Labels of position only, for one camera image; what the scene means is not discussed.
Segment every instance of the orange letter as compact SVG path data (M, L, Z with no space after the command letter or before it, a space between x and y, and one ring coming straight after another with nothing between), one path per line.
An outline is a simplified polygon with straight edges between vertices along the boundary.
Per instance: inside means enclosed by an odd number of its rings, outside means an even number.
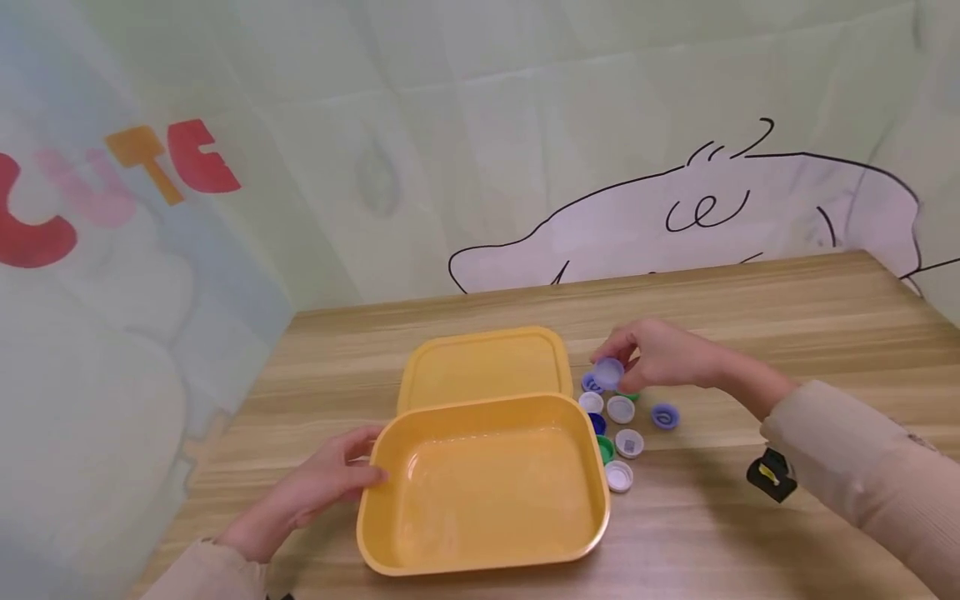
M147 175L154 181L156 189L163 194L170 206L183 202L183 196L174 187L170 178L156 163L156 157L163 154L163 145L156 139L156 133L146 125L112 133L104 138L104 143L125 168L142 164Z
M240 181L215 152L200 152L212 144L213 135L200 119L181 121L167 128L167 148L174 168L184 183L205 194L223 194L240 189Z
M0 262L36 269L52 265L77 245L77 231L63 217L40 225L27 225L10 214L10 193L20 165L0 154Z

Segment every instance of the printed wall backdrop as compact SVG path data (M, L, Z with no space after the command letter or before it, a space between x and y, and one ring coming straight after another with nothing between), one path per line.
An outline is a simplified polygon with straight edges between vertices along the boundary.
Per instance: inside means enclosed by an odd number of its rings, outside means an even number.
M297 308L863 248L960 318L955 2L81 4Z
M111 598L294 310L865 249L960 323L955 0L0 0L0 580Z
M0 581L119 598L293 311L210 200L243 183L204 122L143 109L70 4L20 7L0 9Z

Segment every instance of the wood grain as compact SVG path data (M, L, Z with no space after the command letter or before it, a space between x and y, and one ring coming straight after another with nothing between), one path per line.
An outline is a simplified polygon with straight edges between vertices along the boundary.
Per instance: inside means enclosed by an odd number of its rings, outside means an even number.
M422 342L545 325L564 338L576 381L611 327L639 316L663 317L800 379L844 388L960 458L960 333L865 253L304 313L217 443L133 597L320 441L390 419L404 363ZM632 461L634 488L613 498L610 529L586 559L388 579L360 558L355 507L338 507L281 549L272 597L932 597L806 492L778 506L747 484L761 438L734 401L658 388L640 407L656 401L675 403L683 424L660 432L638 411L633 427L646 450Z

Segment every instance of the bottle cap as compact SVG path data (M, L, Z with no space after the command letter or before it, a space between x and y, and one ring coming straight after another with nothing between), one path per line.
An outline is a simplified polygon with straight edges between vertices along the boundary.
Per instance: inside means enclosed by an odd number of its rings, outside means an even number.
M580 387L584 389L584 392L595 392L597 394L603 392L603 388L597 385L597 382L593 380L593 371L587 371L584 373L583 379L580 380Z
M625 425L634 420L636 408L634 404L623 396L614 396L607 400L607 414L615 423Z
M603 412L603 398L596 392L583 392L580 394L580 406L588 413Z
M621 429L613 441L616 451L624 458L636 458L643 451L643 436L633 429Z
M613 455L616 454L616 451L613 449L613 441L610 438L597 436L597 445L600 446L600 458L603 459L604 465L613 460Z
M680 424L680 411L672 404L661 403L654 404L650 409L650 417L654 425L660 429L673 429Z
M593 381L604 390L612 392L623 377L623 363L611 358L601 358L593 365Z
M617 493L624 493L634 484L634 470L622 461L610 461L605 467L607 486Z
M607 421L597 413L589 413L590 422L593 423L593 432L598 436L607 433Z

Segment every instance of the pink letter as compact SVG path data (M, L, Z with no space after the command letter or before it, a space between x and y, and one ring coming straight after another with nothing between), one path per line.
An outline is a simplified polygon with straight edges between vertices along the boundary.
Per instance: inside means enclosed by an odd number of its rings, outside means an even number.
M43 176L90 223L102 228L118 228L136 211L133 194L113 169L105 151L94 148L86 151L86 161L104 184L104 191L100 193L86 184L59 151L48 148L36 153L34 158Z

